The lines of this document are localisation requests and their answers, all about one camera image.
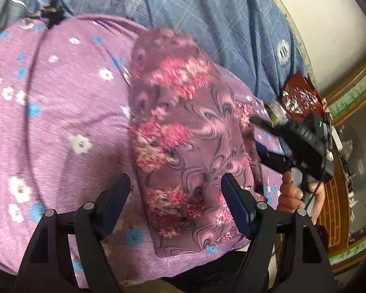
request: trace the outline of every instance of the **red object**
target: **red object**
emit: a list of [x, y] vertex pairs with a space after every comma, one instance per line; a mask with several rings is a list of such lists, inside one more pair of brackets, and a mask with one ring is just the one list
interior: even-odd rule
[[293, 120], [302, 122], [311, 112], [324, 118], [320, 95], [300, 71], [283, 86], [280, 102]]

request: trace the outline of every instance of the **white wall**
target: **white wall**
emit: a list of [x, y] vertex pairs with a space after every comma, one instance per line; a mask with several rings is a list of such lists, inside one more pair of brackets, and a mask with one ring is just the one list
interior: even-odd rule
[[366, 56], [366, 18], [355, 0], [282, 0], [306, 46], [320, 93]]

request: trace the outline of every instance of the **green painted border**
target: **green painted border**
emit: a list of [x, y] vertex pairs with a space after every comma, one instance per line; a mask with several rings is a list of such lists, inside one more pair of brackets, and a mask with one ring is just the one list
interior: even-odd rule
[[358, 102], [366, 96], [366, 75], [356, 85], [348, 90], [342, 97], [329, 106], [329, 111], [334, 120], [349, 112]]
[[329, 263], [333, 266], [334, 264], [338, 264], [357, 255], [358, 253], [362, 252], [365, 249], [366, 249], [366, 239], [361, 243], [357, 244], [356, 246], [352, 246], [351, 248], [343, 251], [342, 253], [333, 255], [332, 257], [329, 258]]

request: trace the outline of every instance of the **metal screw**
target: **metal screw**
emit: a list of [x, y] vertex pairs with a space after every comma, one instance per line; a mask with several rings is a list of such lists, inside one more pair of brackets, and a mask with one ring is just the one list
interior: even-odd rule
[[305, 216], [306, 215], [306, 210], [303, 208], [299, 208], [297, 209], [297, 214], [300, 216]]
[[268, 207], [267, 204], [263, 201], [258, 202], [257, 206], [259, 209], [263, 209], [263, 210]]
[[53, 215], [54, 215], [54, 209], [48, 209], [47, 211], [45, 211], [46, 217], [52, 217]]
[[84, 207], [84, 209], [90, 210], [90, 209], [94, 208], [94, 203], [89, 201], [88, 203], [85, 203], [83, 207]]

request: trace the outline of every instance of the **round logo patch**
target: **round logo patch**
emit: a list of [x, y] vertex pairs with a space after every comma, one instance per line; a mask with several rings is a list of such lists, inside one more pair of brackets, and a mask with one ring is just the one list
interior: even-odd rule
[[290, 59], [290, 44], [281, 39], [277, 45], [277, 57], [281, 65], [286, 64]]

